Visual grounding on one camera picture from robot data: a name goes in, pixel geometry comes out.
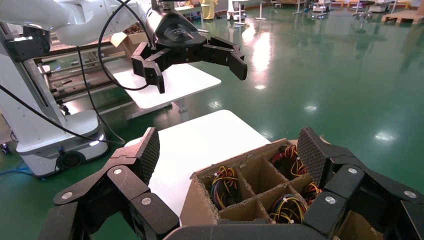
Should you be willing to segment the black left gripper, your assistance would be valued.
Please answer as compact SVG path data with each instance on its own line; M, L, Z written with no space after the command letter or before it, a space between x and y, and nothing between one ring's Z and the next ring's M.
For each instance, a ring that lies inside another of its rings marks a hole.
M207 40L174 9L151 9L146 15L146 29L153 46L149 42L138 45L131 55L132 68L148 86L156 86L160 94L166 91L163 72L174 64L202 60L227 66L241 81L247 78L248 65L239 45L217 36Z

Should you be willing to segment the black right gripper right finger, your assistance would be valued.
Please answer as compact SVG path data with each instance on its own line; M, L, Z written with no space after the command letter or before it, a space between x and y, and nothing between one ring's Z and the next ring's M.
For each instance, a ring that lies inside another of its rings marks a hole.
M302 223L332 239L349 212L361 215L385 240L424 237L424 196L365 166L348 148L324 142L310 127L300 130L300 160L321 193Z

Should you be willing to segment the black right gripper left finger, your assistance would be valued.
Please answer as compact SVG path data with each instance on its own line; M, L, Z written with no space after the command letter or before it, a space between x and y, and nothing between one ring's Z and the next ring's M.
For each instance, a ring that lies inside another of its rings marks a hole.
M100 170L54 197L40 239L89 240L115 214L140 239L164 239L180 220L149 188L159 156L159 133L150 127L134 144L118 148Z

